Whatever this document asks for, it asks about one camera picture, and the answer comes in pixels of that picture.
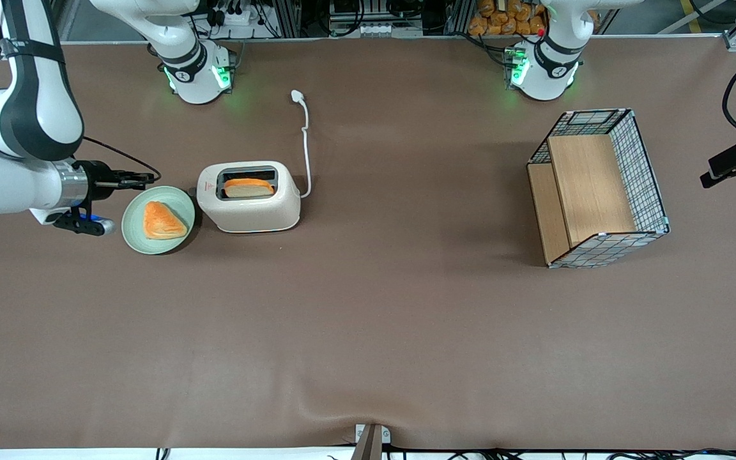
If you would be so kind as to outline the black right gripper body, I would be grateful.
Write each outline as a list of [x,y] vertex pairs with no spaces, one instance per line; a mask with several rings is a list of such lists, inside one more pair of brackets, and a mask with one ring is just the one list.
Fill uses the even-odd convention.
[[84,202],[101,201],[109,198],[118,184],[117,172],[102,161],[85,160],[88,192]]

